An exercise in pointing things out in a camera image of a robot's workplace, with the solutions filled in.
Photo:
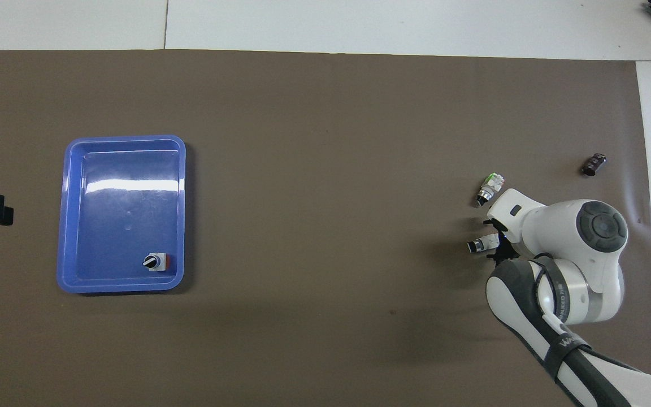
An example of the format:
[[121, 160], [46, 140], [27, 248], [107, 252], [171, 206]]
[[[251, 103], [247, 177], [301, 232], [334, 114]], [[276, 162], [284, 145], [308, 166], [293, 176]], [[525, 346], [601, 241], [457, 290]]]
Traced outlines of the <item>small dark cylindrical component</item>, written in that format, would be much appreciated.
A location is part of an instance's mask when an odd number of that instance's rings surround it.
[[593, 154], [589, 157], [580, 168], [582, 175], [594, 177], [600, 168], [607, 162], [607, 156], [604, 154]]

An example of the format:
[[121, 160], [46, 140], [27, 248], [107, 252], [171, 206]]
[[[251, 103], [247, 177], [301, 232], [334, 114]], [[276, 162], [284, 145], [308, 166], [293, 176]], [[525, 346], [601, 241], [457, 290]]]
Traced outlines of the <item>selector switch with red block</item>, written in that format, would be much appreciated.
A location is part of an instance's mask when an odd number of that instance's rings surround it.
[[141, 264], [149, 271], [165, 272], [170, 269], [171, 255], [165, 252], [148, 253]]

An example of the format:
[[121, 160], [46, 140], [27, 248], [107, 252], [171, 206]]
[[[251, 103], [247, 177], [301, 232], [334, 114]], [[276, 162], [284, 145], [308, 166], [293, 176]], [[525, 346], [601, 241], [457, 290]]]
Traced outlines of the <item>blue plastic tray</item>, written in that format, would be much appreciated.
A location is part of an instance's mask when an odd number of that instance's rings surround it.
[[[57, 283], [67, 293], [168, 291], [184, 277], [186, 146], [177, 136], [81, 137], [64, 154]], [[148, 253], [171, 255], [149, 271]]]

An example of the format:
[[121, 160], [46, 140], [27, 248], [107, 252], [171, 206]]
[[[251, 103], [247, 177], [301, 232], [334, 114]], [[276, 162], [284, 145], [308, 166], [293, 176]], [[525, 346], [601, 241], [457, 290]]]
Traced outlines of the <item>brown paper table mat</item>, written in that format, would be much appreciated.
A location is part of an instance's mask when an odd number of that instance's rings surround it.
[[[571, 407], [467, 251], [491, 172], [622, 212], [623, 306], [574, 331], [651, 374], [642, 118], [625, 61], [0, 51], [0, 407]], [[183, 281], [62, 291], [66, 147], [161, 134], [186, 144]]]

